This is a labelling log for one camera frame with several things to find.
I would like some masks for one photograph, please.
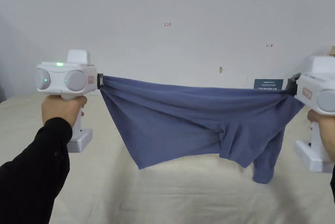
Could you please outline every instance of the blue fabric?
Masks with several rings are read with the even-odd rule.
[[[285,90],[184,87],[103,77],[102,97],[139,169],[217,153],[271,181],[285,126],[304,106]]]

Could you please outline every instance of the red label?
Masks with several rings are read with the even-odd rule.
[[[303,95],[307,97],[309,100],[312,99],[312,91],[310,91],[308,88],[303,88]]]
[[[89,83],[89,84],[93,84],[93,83],[94,83],[94,76],[93,76],[93,75],[90,75],[90,76],[88,77],[88,83]]]

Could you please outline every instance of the beige bedsheet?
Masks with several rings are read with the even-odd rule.
[[[13,159],[41,127],[44,96],[14,97],[0,104],[0,163]],[[306,139],[307,108],[287,126],[275,176],[252,181],[218,155],[172,160],[138,170],[100,96],[88,96],[82,128],[94,138],[70,154],[71,170],[56,198],[50,223],[323,224],[335,223],[331,174],[310,172],[293,151]]]

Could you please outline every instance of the dark blue sign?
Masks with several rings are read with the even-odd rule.
[[[254,88],[281,90],[283,79],[255,79]]]

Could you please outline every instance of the white plastic housing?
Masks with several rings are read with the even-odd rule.
[[[68,62],[42,62],[37,66],[38,91],[49,95],[61,95],[71,100],[97,89],[97,70],[90,64],[89,53],[70,50]],[[72,127],[72,139],[67,145],[69,152],[81,152],[92,140],[92,129],[81,129],[81,109]]]
[[[335,57],[308,59],[306,67],[296,81],[294,97],[321,115],[335,115]],[[294,151],[311,171],[332,172],[334,164],[324,149],[318,123],[312,123],[309,142],[296,141]]]

